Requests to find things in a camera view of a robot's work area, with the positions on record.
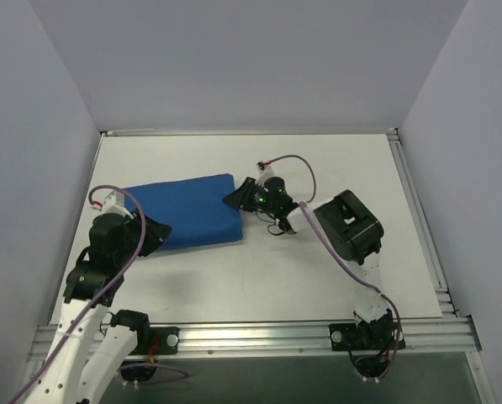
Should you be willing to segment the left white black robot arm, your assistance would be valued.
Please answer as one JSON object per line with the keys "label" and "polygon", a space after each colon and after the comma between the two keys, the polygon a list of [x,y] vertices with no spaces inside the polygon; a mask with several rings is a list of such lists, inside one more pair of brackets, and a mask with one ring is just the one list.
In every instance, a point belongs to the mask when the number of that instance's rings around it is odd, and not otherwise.
{"label": "left white black robot arm", "polygon": [[89,244],[68,274],[61,314],[45,362],[26,385],[28,403],[97,403],[125,357],[151,342],[149,317],[121,310],[101,346],[90,347],[109,312],[124,272],[138,257],[157,250],[172,229],[138,210],[94,219]]}

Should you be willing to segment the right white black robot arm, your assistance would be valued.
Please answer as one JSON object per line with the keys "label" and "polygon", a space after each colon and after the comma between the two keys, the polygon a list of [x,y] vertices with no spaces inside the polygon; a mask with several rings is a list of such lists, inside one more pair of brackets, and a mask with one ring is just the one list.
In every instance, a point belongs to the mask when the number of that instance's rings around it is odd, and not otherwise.
{"label": "right white black robot arm", "polygon": [[280,177],[261,182],[246,178],[223,202],[269,216],[282,234],[311,230],[355,283],[353,321],[329,325],[333,350],[392,352],[405,348],[398,310],[382,292],[383,226],[352,191],[317,204],[298,203],[288,195]]}

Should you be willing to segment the blue surgical cloth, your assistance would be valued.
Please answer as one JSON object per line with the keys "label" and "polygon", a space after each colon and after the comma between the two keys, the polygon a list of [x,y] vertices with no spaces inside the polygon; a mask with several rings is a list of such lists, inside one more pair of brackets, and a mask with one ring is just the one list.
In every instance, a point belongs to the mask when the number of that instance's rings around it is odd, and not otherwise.
{"label": "blue surgical cloth", "polygon": [[172,228],[164,250],[238,242],[243,238],[240,212],[223,198],[235,191],[229,173],[128,187],[127,210],[140,203],[145,215]]}

